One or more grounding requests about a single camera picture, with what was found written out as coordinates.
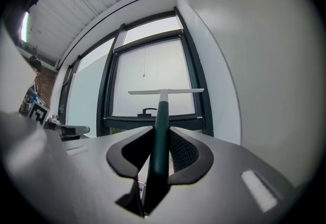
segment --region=ceiling panel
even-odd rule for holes
[[[56,62],[98,15],[121,0],[39,0],[30,9],[27,41]]]

